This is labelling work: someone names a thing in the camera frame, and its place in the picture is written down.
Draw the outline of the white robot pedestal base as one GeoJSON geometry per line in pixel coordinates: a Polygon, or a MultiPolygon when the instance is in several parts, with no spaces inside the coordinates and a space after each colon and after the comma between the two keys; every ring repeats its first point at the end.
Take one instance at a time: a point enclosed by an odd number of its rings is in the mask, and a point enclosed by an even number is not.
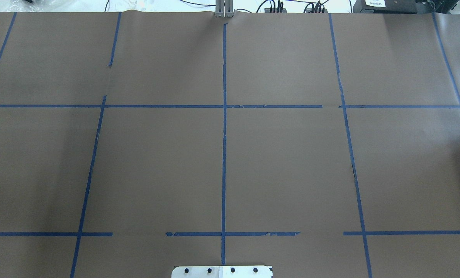
{"type": "Polygon", "coordinates": [[[172,278],[272,278],[272,266],[180,266],[171,273],[172,278]]]}

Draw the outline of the aluminium frame post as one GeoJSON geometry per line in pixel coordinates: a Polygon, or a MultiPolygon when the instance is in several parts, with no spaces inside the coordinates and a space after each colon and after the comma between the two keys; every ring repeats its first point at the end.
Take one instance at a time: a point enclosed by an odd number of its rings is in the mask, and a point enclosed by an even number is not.
{"type": "Polygon", "coordinates": [[[233,0],[216,0],[215,1],[215,17],[230,18],[234,16],[234,1],[233,0]]]}

